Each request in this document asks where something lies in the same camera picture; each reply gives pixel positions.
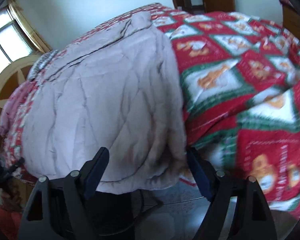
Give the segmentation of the window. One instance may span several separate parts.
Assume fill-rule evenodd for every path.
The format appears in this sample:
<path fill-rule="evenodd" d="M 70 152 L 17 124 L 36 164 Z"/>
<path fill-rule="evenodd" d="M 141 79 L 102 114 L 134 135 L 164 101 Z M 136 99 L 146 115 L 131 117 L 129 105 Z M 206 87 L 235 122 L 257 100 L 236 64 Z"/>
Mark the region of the window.
<path fill-rule="evenodd" d="M 12 62 L 38 52 L 8 7 L 0 9 L 0 73 Z"/>

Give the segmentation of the yellow curtain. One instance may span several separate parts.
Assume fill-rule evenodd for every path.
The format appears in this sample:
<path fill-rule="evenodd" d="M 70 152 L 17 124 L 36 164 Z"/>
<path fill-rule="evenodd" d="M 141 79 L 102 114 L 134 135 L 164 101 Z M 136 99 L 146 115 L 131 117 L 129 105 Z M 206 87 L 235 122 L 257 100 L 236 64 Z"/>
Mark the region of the yellow curtain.
<path fill-rule="evenodd" d="M 7 4 L 8 4 L 8 9 L 9 9 L 12 17 L 16 20 L 16 22 L 21 27 L 22 31 L 25 33 L 27 38 L 32 42 L 32 44 L 41 53 L 47 53 L 48 51 L 51 51 L 51 47 L 36 32 L 36 30 L 32 27 L 30 22 L 23 15 L 23 9 L 18 4 L 17 0 L 7 0 Z"/>

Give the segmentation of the wooden dresser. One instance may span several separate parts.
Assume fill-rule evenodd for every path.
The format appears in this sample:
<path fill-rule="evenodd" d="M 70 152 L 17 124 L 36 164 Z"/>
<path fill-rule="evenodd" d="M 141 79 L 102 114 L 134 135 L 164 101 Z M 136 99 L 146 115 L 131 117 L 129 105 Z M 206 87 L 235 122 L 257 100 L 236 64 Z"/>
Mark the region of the wooden dresser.
<path fill-rule="evenodd" d="M 289 0 L 279 0 L 282 5 L 283 26 L 300 40 L 300 16 Z"/>

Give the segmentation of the light pink quilted jacket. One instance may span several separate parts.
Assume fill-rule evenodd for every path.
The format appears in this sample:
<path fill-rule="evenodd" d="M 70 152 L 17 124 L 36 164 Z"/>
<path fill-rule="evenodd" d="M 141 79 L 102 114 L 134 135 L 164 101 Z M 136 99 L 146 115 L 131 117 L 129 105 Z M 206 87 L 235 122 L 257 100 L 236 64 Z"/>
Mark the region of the light pink quilted jacket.
<path fill-rule="evenodd" d="M 183 96 L 170 40 L 149 12 L 72 44 L 44 71 L 23 120 L 29 174 L 62 178 L 105 147 L 98 191 L 177 183 L 185 167 Z"/>

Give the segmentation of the beige wooden headboard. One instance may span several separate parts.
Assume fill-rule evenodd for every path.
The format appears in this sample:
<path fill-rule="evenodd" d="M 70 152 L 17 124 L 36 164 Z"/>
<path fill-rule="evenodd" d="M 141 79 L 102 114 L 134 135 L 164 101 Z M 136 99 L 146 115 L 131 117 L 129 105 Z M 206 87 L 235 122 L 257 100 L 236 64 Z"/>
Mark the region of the beige wooden headboard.
<path fill-rule="evenodd" d="M 0 73 L 0 112 L 2 111 L 4 104 L 12 93 L 26 81 L 27 75 L 34 65 L 34 63 L 40 58 L 40 55 L 30 55 L 22 57 L 11 64 L 9 64 Z"/>

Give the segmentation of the pink folded blanket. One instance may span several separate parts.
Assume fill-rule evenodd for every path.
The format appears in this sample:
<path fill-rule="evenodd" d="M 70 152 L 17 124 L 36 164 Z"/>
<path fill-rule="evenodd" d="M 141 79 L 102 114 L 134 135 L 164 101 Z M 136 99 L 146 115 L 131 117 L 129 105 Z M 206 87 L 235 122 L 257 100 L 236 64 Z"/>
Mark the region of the pink folded blanket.
<path fill-rule="evenodd" d="M 0 136 L 5 137 L 13 125 L 18 108 L 25 102 L 28 94 L 33 90 L 34 81 L 25 81 L 8 98 L 0 115 Z"/>

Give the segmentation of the striped grey pillow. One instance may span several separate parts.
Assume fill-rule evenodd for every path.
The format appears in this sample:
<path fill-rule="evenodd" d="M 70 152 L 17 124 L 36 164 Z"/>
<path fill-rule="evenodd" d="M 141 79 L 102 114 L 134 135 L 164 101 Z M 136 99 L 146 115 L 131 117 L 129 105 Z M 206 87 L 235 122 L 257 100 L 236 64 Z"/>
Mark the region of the striped grey pillow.
<path fill-rule="evenodd" d="M 49 62 L 57 55 L 58 50 L 49 51 L 42 56 L 33 64 L 28 75 L 27 81 L 33 81 L 38 74 L 49 64 Z"/>

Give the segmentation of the red christmas patterned bedspread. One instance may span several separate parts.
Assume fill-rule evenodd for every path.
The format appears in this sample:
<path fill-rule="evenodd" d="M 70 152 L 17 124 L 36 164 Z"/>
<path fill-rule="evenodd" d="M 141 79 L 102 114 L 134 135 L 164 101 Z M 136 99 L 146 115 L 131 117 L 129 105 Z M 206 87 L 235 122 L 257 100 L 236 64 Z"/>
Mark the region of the red christmas patterned bedspread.
<path fill-rule="evenodd" d="M 112 18 L 72 44 L 147 11 L 172 45 L 183 96 L 186 146 L 234 177 L 254 176 L 272 210 L 300 218 L 300 41 L 287 29 L 239 12 L 192 15 L 153 3 Z M 3 137 L 6 167 L 24 159 L 23 120 L 45 68 Z M 13 176 L 38 178 L 25 162 Z"/>

